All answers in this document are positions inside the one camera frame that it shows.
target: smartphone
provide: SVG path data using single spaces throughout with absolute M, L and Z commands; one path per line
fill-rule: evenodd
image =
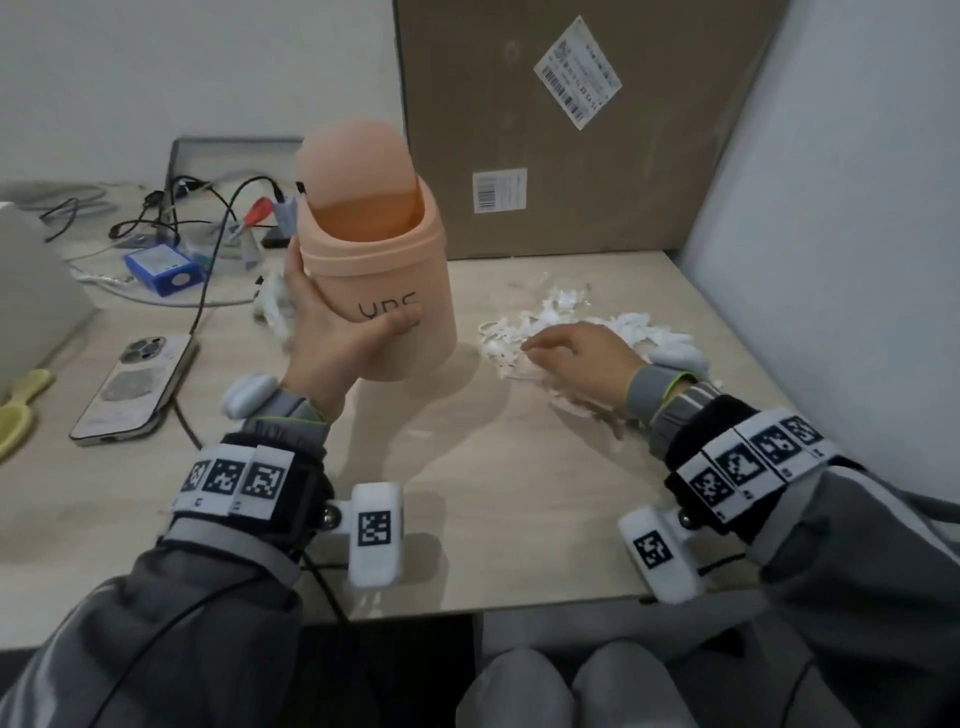
M 149 336 L 127 345 L 70 430 L 77 445 L 101 445 L 149 435 L 197 353 L 193 336 Z

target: red clip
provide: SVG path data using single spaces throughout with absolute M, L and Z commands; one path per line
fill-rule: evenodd
M 243 224 L 248 228 L 258 225 L 274 214 L 274 204 L 269 197 L 261 197 L 253 205 L 250 211 L 243 216 Z

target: barcode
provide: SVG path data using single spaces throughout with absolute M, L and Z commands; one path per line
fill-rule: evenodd
M 580 105 L 573 100 L 573 97 L 566 92 L 563 82 L 557 78 L 556 74 L 549 68 L 544 68 L 543 78 L 548 84 L 550 84 L 550 87 L 554 90 L 554 93 L 557 94 L 557 98 L 561 100 L 561 103 L 563 103 L 563 105 L 566 107 L 566 110 L 570 112 L 570 115 L 576 121 L 583 121 L 583 110 L 580 108 Z
M 477 209 L 496 209 L 496 180 L 477 180 Z

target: pink trash can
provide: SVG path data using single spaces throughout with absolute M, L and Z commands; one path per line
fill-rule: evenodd
M 419 303 L 420 323 L 360 374 L 396 381 L 432 372 L 457 346 L 437 203 L 403 137 L 381 122 L 349 122 L 304 139 L 297 212 L 303 265 L 327 304 L 350 321 Z

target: white wall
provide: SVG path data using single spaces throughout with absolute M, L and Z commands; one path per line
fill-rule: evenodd
M 958 28 L 795 0 L 681 265 L 850 453 L 960 500 Z
M 12 0 L 0 178 L 155 181 L 182 134 L 402 128 L 390 0 Z

